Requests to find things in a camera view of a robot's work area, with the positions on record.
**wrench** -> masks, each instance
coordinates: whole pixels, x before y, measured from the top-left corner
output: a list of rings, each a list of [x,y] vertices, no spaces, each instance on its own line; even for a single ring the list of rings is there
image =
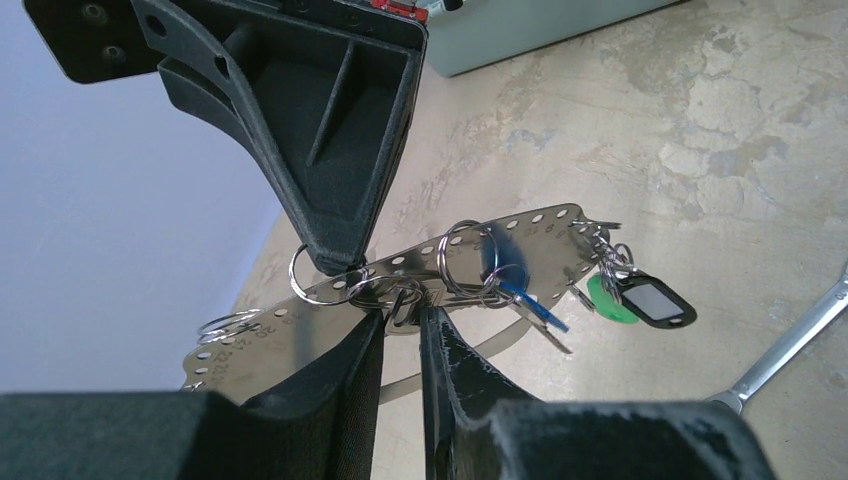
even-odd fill
[[[719,394],[706,399],[720,402],[737,414],[742,407],[781,368],[789,363],[816,335],[825,329],[848,307],[848,264],[837,282],[807,313],[798,320],[777,342],[748,370],[742,378]]]

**metal plate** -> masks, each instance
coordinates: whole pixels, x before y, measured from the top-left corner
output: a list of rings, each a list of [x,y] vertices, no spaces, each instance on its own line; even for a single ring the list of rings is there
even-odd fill
[[[510,241],[525,257],[530,280],[527,292],[536,295],[545,307],[552,308],[568,290],[568,285],[580,280],[597,263],[592,243],[588,241],[597,230],[572,226],[575,220],[587,220],[583,210],[575,204],[563,204],[492,220],[482,227],[498,224],[505,229]],[[436,249],[440,238],[431,238],[366,268],[373,269],[373,274],[377,275],[400,271],[421,279],[433,304],[449,311],[478,306],[476,301],[449,294],[438,278]],[[480,284],[484,266],[480,251],[485,241],[486,237],[481,237],[476,228],[467,228],[451,236],[448,265],[458,282]],[[339,282],[352,284],[358,276],[356,272],[340,275],[306,292],[321,300],[340,299],[344,295],[344,283]],[[338,345],[363,317],[363,311],[350,304],[324,307],[310,305],[298,297],[288,298],[251,318],[251,323],[259,324],[253,330],[191,352],[183,362],[184,388],[217,390],[241,404]],[[478,345],[484,350],[480,353],[489,357],[514,344],[529,328],[528,322],[519,322]],[[384,386],[382,400],[415,391],[416,377],[413,375]]]

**stained concrete surface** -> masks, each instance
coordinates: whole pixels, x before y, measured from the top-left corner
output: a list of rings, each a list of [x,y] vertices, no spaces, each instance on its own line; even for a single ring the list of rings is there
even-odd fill
[[[563,340],[574,355],[531,331],[493,363],[552,401],[705,398],[735,382],[848,257],[846,73],[844,0],[696,0],[456,78],[427,69],[368,258],[463,218],[579,203],[623,222],[614,240],[682,293],[698,322],[621,325],[564,298],[555,313],[572,327]],[[291,294],[297,245],[281,217],[239,307]],[[455,315],[471,341],[512,318]],[[417,371],[416,341],[387,340],[384,383]],[[780,478],[845,478],[846,345],[838,320],[744,413]],[[424,478],[422,452],[420,394],[382,406],[373,478]]]

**keychain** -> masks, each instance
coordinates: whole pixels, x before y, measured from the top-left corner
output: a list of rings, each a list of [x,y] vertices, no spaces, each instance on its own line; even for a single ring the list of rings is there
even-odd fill
[[[634,265],[627,245],[611,245],[600,235],[593,238],[600,273],[587,286],[599,315],[626,324],[642,320],[660,329],[685,327],[698,318],[692,305],[671,287]]]

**gray wall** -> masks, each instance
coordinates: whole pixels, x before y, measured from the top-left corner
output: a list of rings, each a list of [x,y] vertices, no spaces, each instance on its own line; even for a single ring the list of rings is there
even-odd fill
[[[280,207],[155,75],[64,77],[0,2],[0,391],[176,388]]]

